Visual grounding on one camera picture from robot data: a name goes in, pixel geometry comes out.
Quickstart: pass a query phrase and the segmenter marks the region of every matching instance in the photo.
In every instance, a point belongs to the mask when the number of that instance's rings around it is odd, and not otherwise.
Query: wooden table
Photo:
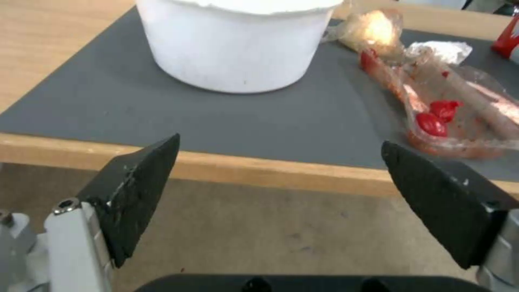
[[[398,8],[405,27],[494,40],[510,18],[362,0],[363,9]],[[133,0],[0,0],[0,113],[133,5]],[[344,18],[349,8],[336,9]],[[0,162],[99,170],[126,145],[0,133]],[[374,196],[398,192],[387,171],[181,152],[172,177]],[[519,196],[519,183],[497,181]]]

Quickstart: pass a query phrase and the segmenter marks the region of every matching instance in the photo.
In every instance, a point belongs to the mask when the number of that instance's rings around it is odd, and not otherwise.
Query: table edge
[[[139,147],[0,133],[0,162],[100,170]],[[290,190],[398,197],[386,170],[181,151],[171,178]],[[493,181],[519,198],[519,182]]]

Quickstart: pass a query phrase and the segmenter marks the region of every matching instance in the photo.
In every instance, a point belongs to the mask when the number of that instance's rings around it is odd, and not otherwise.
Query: clear plastic wrap
[[[465,158],[519,149],[519,103],[491,76],[471,67],[451,68],[430,49],[397,67],[377,53],[362,50],[361,67],[403,102],[411,145]]]
[[[395,9],[353,12],[339,25],[328,27],[322,42],[339,41],[355,51],[370,46],[376,48],[381,57],[401,55],[402,29],[402,14]]]

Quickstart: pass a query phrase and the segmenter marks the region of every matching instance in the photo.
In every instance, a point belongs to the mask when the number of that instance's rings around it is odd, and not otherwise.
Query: red blob
[[[416,123],[426,133],[436,137],[447,137],[447,126],[437,116],[431,113],[419,113],[416,115]]]
[[[377,67],[378,55],[374,49],[366,49],[360,53],[360,67],[369,72]]]
[[[429,112],[444,123],[449,123],[454,119],[457,107],[461,105],[461,102],[455,100],[438,100],[430,104]]]

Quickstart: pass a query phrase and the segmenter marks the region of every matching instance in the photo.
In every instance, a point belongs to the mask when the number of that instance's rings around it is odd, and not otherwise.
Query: screw
[[[77,198],[68,198],[62,200],[58,205],[52,208],[52,213],[54,213],[54,215],[61,215],[79,208],[81,208],[81,202]]]
[[[15,220],[12,217],[12,213],[7,210],[0,209],[0,224],[3,226],[12,227],[14,223]]]

